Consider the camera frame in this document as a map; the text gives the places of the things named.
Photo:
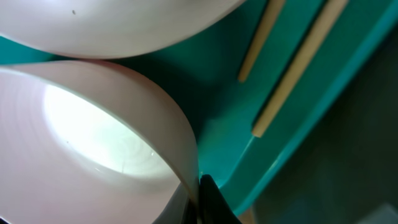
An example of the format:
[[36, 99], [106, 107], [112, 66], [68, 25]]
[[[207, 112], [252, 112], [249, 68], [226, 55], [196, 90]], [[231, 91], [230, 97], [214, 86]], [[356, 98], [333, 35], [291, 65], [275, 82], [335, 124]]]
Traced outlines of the white round plate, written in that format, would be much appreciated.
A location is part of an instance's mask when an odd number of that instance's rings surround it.
[[1, 0], [1, 36], [76, 58], [147, 54], [188, 39], [238, 0]]

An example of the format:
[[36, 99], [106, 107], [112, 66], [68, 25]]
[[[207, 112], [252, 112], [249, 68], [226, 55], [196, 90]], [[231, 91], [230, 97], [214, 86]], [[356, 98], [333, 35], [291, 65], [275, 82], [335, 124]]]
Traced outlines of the grey dishwasher rack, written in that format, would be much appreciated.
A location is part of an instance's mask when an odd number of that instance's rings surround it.
[[258, 196], [257, 223], [397, 222], [397, 31]]

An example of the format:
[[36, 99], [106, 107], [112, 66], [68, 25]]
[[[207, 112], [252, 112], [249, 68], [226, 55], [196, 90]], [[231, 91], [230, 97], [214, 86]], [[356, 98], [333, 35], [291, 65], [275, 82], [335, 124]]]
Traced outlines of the teal plastic tray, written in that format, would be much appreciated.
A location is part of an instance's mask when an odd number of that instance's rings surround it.
[[255, 201], [396, 1], [2, 1], [1, 218], [155, 223]]

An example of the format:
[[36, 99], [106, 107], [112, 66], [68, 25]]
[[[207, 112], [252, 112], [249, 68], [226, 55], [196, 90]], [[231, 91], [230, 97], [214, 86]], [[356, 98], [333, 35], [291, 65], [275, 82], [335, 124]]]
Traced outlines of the pink bowl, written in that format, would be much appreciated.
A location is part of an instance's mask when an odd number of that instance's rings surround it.
[[198, 202], [193, 129], [158, 84], [105, 61], [1, 67], [1, 218], [178, 223]]

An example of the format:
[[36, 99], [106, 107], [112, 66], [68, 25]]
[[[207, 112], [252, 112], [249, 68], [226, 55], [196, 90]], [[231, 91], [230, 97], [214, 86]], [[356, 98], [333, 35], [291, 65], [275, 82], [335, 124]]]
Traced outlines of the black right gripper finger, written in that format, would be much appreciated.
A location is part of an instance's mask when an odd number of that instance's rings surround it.
[[198, 209], [192, 202], [186, 207], [186, 224], [241, 224], [230, 209], [211, 175], [203, 175], [199, 184]]

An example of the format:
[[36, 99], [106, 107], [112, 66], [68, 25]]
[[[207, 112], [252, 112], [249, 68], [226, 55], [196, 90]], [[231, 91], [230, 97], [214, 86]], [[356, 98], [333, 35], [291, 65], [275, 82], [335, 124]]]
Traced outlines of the wooden chopstick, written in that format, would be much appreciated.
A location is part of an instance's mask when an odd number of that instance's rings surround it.
[[269, 0], [258, 23], [246, 56], [238, 73], [238, 81], [244, 83], [248, 78], [263, 45], [281, 13], [286, 0]]
[[255, 122], [252, 129], [253, 136], [257, 138], [262, 137], [271, 125], [335, 22], [340, 17], [347, 3], [348, 0], [326, 1], [277, 88]]

